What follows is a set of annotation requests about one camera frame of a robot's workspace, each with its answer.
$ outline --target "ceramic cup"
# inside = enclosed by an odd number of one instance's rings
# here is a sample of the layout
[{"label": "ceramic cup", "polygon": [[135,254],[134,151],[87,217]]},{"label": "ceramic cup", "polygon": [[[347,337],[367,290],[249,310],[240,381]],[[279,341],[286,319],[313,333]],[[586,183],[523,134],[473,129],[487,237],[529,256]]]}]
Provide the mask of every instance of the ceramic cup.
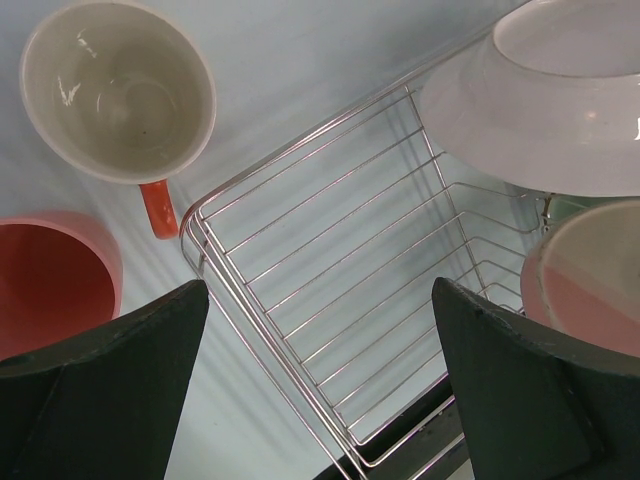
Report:
[{"label": "ceramic cup", "polygon": [[121,299],[118,245],[93,218],[0,219],[0,361],[108,322]]},{"label": "ceramic cup", "polygon": [[184,34],[145,6],[72,5],[29,38],[20,85],[29,118],[59,156],[140,185],[155,235],[178,234],[167,178],[202,152],[216,111],[211,73]]},{"label": "ceramic cup", "polygon": [[640,357],[640,200],[608,203],[556,226],[521,276],[527,316]]}]

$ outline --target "white mug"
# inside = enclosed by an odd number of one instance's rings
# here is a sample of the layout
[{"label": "white mug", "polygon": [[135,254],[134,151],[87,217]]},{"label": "white mug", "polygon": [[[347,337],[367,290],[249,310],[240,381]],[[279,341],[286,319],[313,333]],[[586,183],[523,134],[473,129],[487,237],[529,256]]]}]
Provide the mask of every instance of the white mug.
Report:
[{"label": "white mug", "polygon": [[32,33],[20,85],[29,118],[60,157],[140,185],[156,237],[178,234],[167,178],[202,152],[216,112],[211,72],[183,33],[127,1],[71,5]]}]

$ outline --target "red handle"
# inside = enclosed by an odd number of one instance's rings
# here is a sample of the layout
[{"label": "red handle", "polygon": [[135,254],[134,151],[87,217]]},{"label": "red handle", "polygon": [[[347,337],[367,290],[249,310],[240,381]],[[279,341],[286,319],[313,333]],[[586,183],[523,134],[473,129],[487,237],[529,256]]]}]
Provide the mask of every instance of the red handle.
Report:
[{"label": "red handle", "polygon": [[151,228],[156,237],[167,240],[178,236],[178,222],[173,212],[169,186],[166,180],[140,185],[144,206],[151,222]]}]

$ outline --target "metal rack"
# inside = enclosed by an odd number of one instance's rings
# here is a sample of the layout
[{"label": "metal rack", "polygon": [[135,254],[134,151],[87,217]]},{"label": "metal rack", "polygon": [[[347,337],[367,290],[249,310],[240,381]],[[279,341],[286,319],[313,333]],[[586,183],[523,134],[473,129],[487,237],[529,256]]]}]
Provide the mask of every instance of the metal rack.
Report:
[{"label": "metal rack", "polygon": [[433,280],[519,311],[519,271],[543,230],[543,195],[484,177],[430,139],[416,102],[442,61],[216,188],[182,225],[185,258],[345,478],[339,456],[366,479],[432,418],[377,458],[362,454],[446,376]]}]

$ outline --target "pink mug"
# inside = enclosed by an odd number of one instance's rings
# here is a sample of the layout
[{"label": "pink mug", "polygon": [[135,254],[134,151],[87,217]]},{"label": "pink mug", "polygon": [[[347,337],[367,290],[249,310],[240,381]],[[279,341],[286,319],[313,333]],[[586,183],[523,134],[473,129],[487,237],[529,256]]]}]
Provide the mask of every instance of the pink mug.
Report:
[{"label": "pink mug", "polygon": [[121,299],[120,250],[93,218],[0,219],[0,361],[108,322]]}]

